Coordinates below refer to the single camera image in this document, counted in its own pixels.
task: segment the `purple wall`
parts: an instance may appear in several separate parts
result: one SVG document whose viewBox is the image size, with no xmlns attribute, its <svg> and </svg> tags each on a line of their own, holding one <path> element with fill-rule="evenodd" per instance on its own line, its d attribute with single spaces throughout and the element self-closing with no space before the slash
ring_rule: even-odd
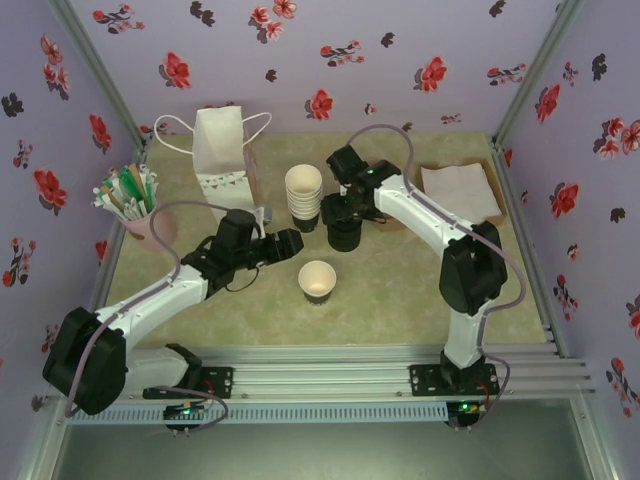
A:
<svg viewBox="0 0 640 480">
<path fill-rule="evenodd" d="M 41 372 L 56 328 L 87 306 L 112 225 L 90 205 L 92 188 L 134 145 L 45 2 L 7 4 L 0 38 L 0 465 L 9 479 L 47 391 Z"/>
<path fill-rule="evenodd" d="M 160 6 L 132 0 L 122 12 L 117 0 L 72 3 L 141 126 L 165 113 L 192 122 L 196 109 L 233 101 L 247 116 L 271 111 L 271 131 L 353 131 L 372 122 L 411 122 L 415 131 L 488 133 L 507 111 L 558 5 L 509 1 L 500 13 L 492 9 L 495 0 L 332 0 L 301 1 L 291 12 L 286 0 L 278 1 L 288 9 L 277 10 L 274 0 L 202 0 L 195 15 L 190 1 Z M 270 20 L 249 25 L 257 5 Z M 276 27 L 283 31 L 273 41 L 268 33 L 278 33 Z M 347 48 L 352 40 L 360 48 Z M 324 57 L 323 47 L 329 47 Z M 179 60 L 169 61 L 168 52 Z M 425 68 L 436 57 L 443 65 L 436 60 Z M 332 61 L 335 67 L 328 66 Z M 420 74 L 416 82 L 420 69 L 424 81 Z M 319 90 L 329 98 L 316 96 Z M 367 115 L 374 110 L 368 104 L 375 106 L 374 116 Z"/>
<path fill-rule="evenodd" d="M 638 18 L 635 0 L 587 2 L 506 142 L 558 322 L 593 369 L 625 478 L 640 469 Z"/>
</svg>

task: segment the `table surface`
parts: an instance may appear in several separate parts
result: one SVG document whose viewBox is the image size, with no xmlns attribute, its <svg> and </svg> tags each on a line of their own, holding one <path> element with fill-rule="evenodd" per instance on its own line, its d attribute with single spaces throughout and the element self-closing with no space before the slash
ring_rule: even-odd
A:
<svg viewBox="0 0 640 480">
<path fill-rule="evenodd" d="M 325 161 L 349 134 L 263 134 L 253 142 L 266 201 L 274 208 L 268 232 L 293 228 L 286 208 L 284 175 L 299 163 L 317 166 L 323 174 L 325 194 L 338 190 Z M 189 149 L 191 137 L 167 138 Z M 461 164 L 468 158 L 491 160 L 482 133 L 411 134 L 417 163 Z M 367 134 L 355 142 L 363 159 L 387 159 L 402 167 L 407 147 L 396 134 Z M 164 202 L 202 200 L 190 156 L 153 141 L 147 164 L 158 173 L 158 196 Z M 180 256 L 192 251 L 206 236 L 215 234 L 216 221 L 207 208 L 177 206 L 178 223 L 173 247 Z M 522 257 L 509 219 L 500 227 L 503 248 L 522 266 Z M 438 292 L 440 261 L 408 229 L 381 232 L 365 222 L 360 246 L 336 252 L 328 245 L 326 228 L 303 234 L 305 247 L 294 258 L 267 266 L 248 289 L 221 291 L 194 305 L 151 332 L 141 346 L 177 342 L 185 347 L 266 345 L 389 345 L 443 344 L 449 328 L 449 308 Z M 300 268 L 310 260 L 324 260 L 337 272 L 329 302 L 312 306 L 297 284 Z M 169 272 L 168 253 L 150 253 L 131 235 L 125 235 L 108 296 L 108 304 L 121 301 Z M 245 285 L 254 272 L 238 272 L 230 288 Z M 499 302 L 517 296 L 513 272 Z M 490 317 L 487 343 L 539 343 L 545 341 L 535 302 L 530 293 L 519 306 Z"/>
</svg>

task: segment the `wire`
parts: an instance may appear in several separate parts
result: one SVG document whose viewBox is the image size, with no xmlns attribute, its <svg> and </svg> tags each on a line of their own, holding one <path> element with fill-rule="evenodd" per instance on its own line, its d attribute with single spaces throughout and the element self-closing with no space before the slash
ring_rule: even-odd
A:
<svg viewBox="0 0 640 480">
<path fill-rule="evenodd" d="M 485 407 L 489 407 L 489 389 L 487 388 L 487 386 L 482 383 L 480 380 L 478 380 L 478 385 L 480 385 L 482 387 L 482 389 L 484 390 L 484 394 L 486 395 L 485 399 L 484 399 L 484 406 Z"/>
<path fill-rule="evenodd" d="M 151 235 L 165 250 L 167 250 L 171 254 L 171 256 L 173 257 L 173 260 L 175 262 L 175 269 L 173 270 L 173 272 L 171 272 L 171 275 L 169 276 L 169 281 L 168 282 L 165 282 L 162 285 L 158 285 L 156 288 L 153 288 L 153 289 L 149 290 L 148 292 L 143 293 L 142 295 L 132 299 L 130 302 L 125 303 L 122 307 L 120 307 L 118 310 L 116 310 L 110 317 L 108 317 L 104 322 L 102 322 L 102 325 L 100 325 L 96 329 L 96 331 L 93 332 L 93 335 L 91 335 L 91 337 L 89 338 L 89 341 L 87 342 L 87 345 L 84 347 L 84 350 L 82 351 L 82 355 L 80 356 L 80 360 L 78 361 L 78 367 L 76 368 L 76 373 L 73 376 L 73 381 L 71 382 L 71 388 L 69 389 L 69 395 L 67 396 L 67 403 L 65 405 L 65 416 L 67 418 L 73 417 L 78 412 L 78 410 L 80 410 L 80 407 L 76 407 L 75 409 L 73 408 L 73 401 L 75 400 L 76 394 L 78 393 L 78 387 L 80 385 L 80 380 L 82 378 L 82 374 L 83 374 L 85 366 L 87 364 L 87 360 L 89 359 L 89 354 L 91 353 L 91 349 L 95 345 L 95 343 L 98 340 L 98 338 L 100 337 L 100 335 L 102 335 L 102 333 L 107 328 L 109 328 L 109 325 L 111 325 L 120 315 L 123 315 L 131 307 L 136 306 L 137 304 L 139 304 L 140 302 L 146 300 L 147 298 L 150 298 L 153 295 L 155 295 L 156 293 L 161 292 L 165 288 L 168 288 L 169 285 L 171 285 L 175 281 L 175 279 L 178 278 L 178 276 L 180 275 L 180 257 L 178 256 L 176 251 L 173 248 L 171 248 L 171 246 L 167 242 L 165 242 L 164 240 L 162 240 L 162 238 L 160 238 L 160 236 L 158 235 L 158 232 L 156 232 L 156 229 L 155 229 L 155 226 L 154 226 L 155 218 L 156 218 L 156 215 L 158 213 L 160 213 L 162 210 L 165 210 L 167 208 L 175 207 L 176 205 L 196 205 L 196 206 L 200 206 L 200 207 L 216 208 L 216 209 L 221 210 L 223 212 L 229 211 L 229 209 L 226 208 L 226 207 L 221 207 L 220 205 L 214 205 L 212 203 L 200 202 L 200 201 L 197 201 L 197 200 L 181 200 L 181 201 L 178 201 L 178 202 L 169 202 L 167 204 L 161 205 L 158 208 L 156 208 L 153 211 L 153 213 L 151 213 L 151 217 L 149 218 L 149 229 L 151 230 Z M 204 429 L 204 428 L 208 428 L 209 426 L 215 425 L 216 423 L 221 421 L 222 418 L 226 417 L 226 415 L 228 413 L 227 405 L 221 399 L 219 399 L 218 397 L 216 397 L 216 396 L 214 396 L 214 395 L 212 395 L 210 393 L 200 392 L 200 391 L 197 391 L 197 390 L 188 390 L 188 389 L 177 388 L 177 387 L 154 387 L 154 388 L 158 388 L 158 389 L 162 389 L 162 390 L 168 390 L 168 391 L 172 391 L 172 392 L 186 393 L 186 394 L 190 394 L 190 395 L 194 395 L 194 396 L 208 398 L 208 399 L 216 400 L 217 402 L 222 404 L 222 406 L 225 408 L 225 415 L 223 417 L 221 417 L 220 419 L 216 419 L 216 420 L 214 420 L 212 422 L 200 425 L 197 428 L 198 430 Z"/>
<path fill-rule="evenodd" d="M 251 280 L 249 283 L 247 283 L 244 287 L 241 288 L 237 288 L 235 290 L 231 290 L 227 285 L 224 286 L 224 289 L 229 292 L 229 293 L 236 293 L 236 292 L 241 292 L 242 290 L 244 290 L 245 288 L 249 288 L 251 285 L 253 285 L 253 282 L 255 282 L 258 279 L 258 275 L 260 274 L 260 268 L 256 267 L 256 274 L 253 277 L 253 280 Z"/>
<path fill-rule="evenodd" d="M 504 381 L 502 382 L 502 388 L 500 388 L 500 391 L 498 392 L 498 394 L 496 395 L 496 398 L 492 402 L 492 405 L 495 405 L 498 402 L 498 400 L 502 397 L 502 395 L 504 394 L 504 392 L 505 392 L 505 390 L 507 388 L 507 383 L 509 383 L 509 379 L 511 378 L 511 366 L 509 365 L 509 363 L 507 361 L 505 361 L 505 360 L 503 360 L 501 358 L 498 358 L 498 357 L 494 357 L 493 355 L 489 355 L 484 351 L 484 349 L 482 348 L 482 344 L 483 344 L 483 340 L 484 340 L 484 330 L 485 330 L 485 327 L 486 327 L 486 324 L 487 324 L 487 318 L 489 317 L 489 315 L 491 315 L 492 313 L 498 312 L 500 310 L 506 310 L 508 308 L 515 307 L 520 302 L 522 302 L 522 300 L 524 300 L 524 297 L 525 297 L 525 295 L 527 293 L 526 277 L 525 277 L 524 273 L 522 272 L 522 269 L 520 269 L 518 264 L 515 262 L 515 260 L 513 258 L 511 258 L 504 250 L 499 248 L 493 242 L 490 242 L 486 238 L 482 237 L 481 235 L 478 235 L 473 230 L 470 230 L 470 229 L 458 224 L 455 220 L 453 220 L 452 218 L 448 217 L 444 212 L 441 212 L 440 209 L 438 209 L 435 206 L 431 205 L 429 202 L 425 201 L 419 195 L 415 195 L 416 188 L 409 181 L 409 174 L 411 172 L 411 167 L 413 166 L 413 156 L 414 156 L 413 142 L 411 142 L 411 139 L 409 138 L 409 135 L 407 135 L 407 133 L 405 131 L 401 130 L 400 128 L 396 127 L 395 125 L 377 123 L 377 124 L 374 124 L 374 125 L 369 125 L 368 127 L 364 127 L 362 129 L 358 130 L 353 135 L 351 135 L 351 138 L 349 138 L 349 140 L 347 141 L 347 145 L 350 145 L 351 142 L 353 142 L 357 137 L 362 135 L 364 132 L 367 132 L 367 131 L 372 130 L 374 128 L 386 128 L 386 129 L 389 129 L 389 130 L 393 130 L 394 132 L 397 132 L 400 135 L 402 135 L 402 138 L 404 138 L 405 141 L 407 142 L 407 145 L 409 147 L 409 156 L 408 156 L 408 159 L 407 159 L 407 166 L 405 167 L 405 169 L 402 172 L 402 177 L 404 179 L 404 186 L 407 189 L 407 192 L 409 193 L 409 195 L 411 195 L 411 197 L 414 200 L 418 201 L 418 203 L 420 203 L 421 205 L 426 207 L 429 211 L 431 211 L 431 213 L 436 215 L 438 218 L 440 218 L 446 224 L 451 225 L 452 227 L 458 229 L 459 231 L 461 231 L 465 235 L 469 235 L 474 240 L 486 245 L 491 250 L 493 250 L 495 253 L 500 255 L 505 260 L 505 262 L 507 262 L 509 264 L 509 266 L 513 269 L 513 271 L 516 273 L 516 276 L 518 277 L 518 280 L 520 282 L 520 293 L 518 294 L 518 297 L 515 300 L 512 300 L 510 302 L 504 303 L 502 305 L 495 305 L 493 307 L 487 308 L 484 311 L 484 313 L 482 314 L 482 318 L 480 320 L 480 328 L 478 329 L 478 338 L 476 339 L 476 345 L 478 347 L 478 350 L 479 350 L 480 354 L 483 355 L 485 358 L 488 358 L 489 360 L 492 360 L 494 362 L 498 362 L 498 363 L 504 365 L 504 367 L 506 369 L 506 373 L 505 373 L 505 376 L 504 376 Z M 492 411 L 493 411 L 493 406 L 491 408 L 487 409 L 487 413 L 485 413 L 484 416 L 481 417 L 480 420 L 476 423 L 476 427 L 479 424 L 481 424 L 484 420 L 486 420 L 486 418 L 489 416 L 490 412 L 492 412 Z"/>
<path fill-rule="evenodd" d="M 188 430 L 185 429 L 185 432 L 184 432 L 185 435 L 189 435 L 190 433 L 197 432 L 198 430 L 205 430 L 207 428 L 211 428 L 229 416 L 229 406 L 226 404 L 226 402 L 222 400 L 220 397 L 216 397 L 211 393 L 200 392 L 197 390 L 189 390 L 187 388 L 179 388 L 179 387 L 154 387 L 154 388 L 157 390 L 165 390 L 167 392 L 177 392 L 177 393 L 186 393 L 187 395 L 197 395 L 202 398 L 216 401 L 220 405 L 222 405 L 222 408 L 224 408 L 224 412 L 222 413 L 222 415 L 219 415 L 217 418 L 214 418 L 210 422 L 203 423 L 202 425 L 198 425 L 197 427 L 190 428 Z"/>
</svg>

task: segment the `white paper cup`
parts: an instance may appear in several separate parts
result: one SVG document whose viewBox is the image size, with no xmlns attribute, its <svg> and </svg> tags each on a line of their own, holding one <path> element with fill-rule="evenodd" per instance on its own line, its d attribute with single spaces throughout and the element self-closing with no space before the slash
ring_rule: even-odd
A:
<svg viewBox="0 0 640 480">
<path fill-rule="evenodd" d="M 296 212 L 290 212 L 291 215 L 293 215 L 296 218 L 299 218 L 300 220 L 309 220 L 313 217 L 316 217 L 320 214 L 320 212 L 318 210 L 315 211 L 308 211 L 308 212 L 304 212 L 304 211 L 296 211 Z"/>
<path fill-rule="evenodd" d="M 312 305 L 322 305 L 329 300 L 336 280 L 336 271 L 321 260 L 305 264 L 298 273 L 298 285 Z"/>
<path fill-rule="evenodd" d="M 314 200 L 313 202 L 298 202 L 296 200 L 290 200 L 287 202 L 289 210 L 313 210 L 320 209 L 321 200 Z"/>
<path fill-rule="evenodd" d="M 298 198 L 310 198 L 322 190 L 322 174 L 312 165 L 296 165 L 284 176 L 288 192 Z"/>
<path fill-rule="evenodd" d="M 303 195 L 303 196 L 298 195 L 296 192 L 291 192 L 287 190 L 287 198 L 290 198 L 291 200 L 298 200 L 298 201 L 311 201 L 311 200 L 316 200 L 318 198 L 322 199 L 322 193 L 323 193 L 322 188 L 320 188 L 313 195 Z"/>
</svg>

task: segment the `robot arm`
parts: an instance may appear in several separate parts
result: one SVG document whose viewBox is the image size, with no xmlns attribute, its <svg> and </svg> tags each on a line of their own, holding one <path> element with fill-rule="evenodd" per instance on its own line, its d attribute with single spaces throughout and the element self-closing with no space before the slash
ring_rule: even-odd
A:
<svg viewBox="0 0 640 480">
<path fill-rule="evenodd" d="M 281 230 L 252 240 L 258 227 L 244 210 L 230 210 L 216 236 L 206 238 L 155 284 L 118 304 L 94 313 L 76 308 L 64 319 L 45 363 L 43 377 L 69 395 L 80 357 L 89 339 L 107 319 L 85 364 L 75 403 L 93 415 L 106 409 L 123 392 L 160 385 L 195 389 L 200 360 L 178 345 L 154 351 L 132 351 L 150 331 L 179 311 L 200 303 L 233 281 L 239 269 L 255 269 L 296 255 L 303 248 L 296 230 Z"/>
<path fill-rule="evenodd" d="M 349 145 L 334 152 L 327 163 L 344 188 L 343 194 L 332 194 L 323 199 L 324 223 L 330 226 L 371 220 L 381 218 L 385 213 L 422 238 L 442 259 L 440 293 L 451 307 L 443 363 L 452 364 L 451 369 L 456 372 L 451 376 L 456 376 L 482 362 L 477 344 L 481 319 L 506 282 L 504 260 L 460 230 L 445 224 L 414 195 L 499 247 L 497 229 L 489 222 L 472 225 L 447 212 L 417 189 L 410 194 L 397 167 L 385 160 L 370 166 Z"/>
</svg>

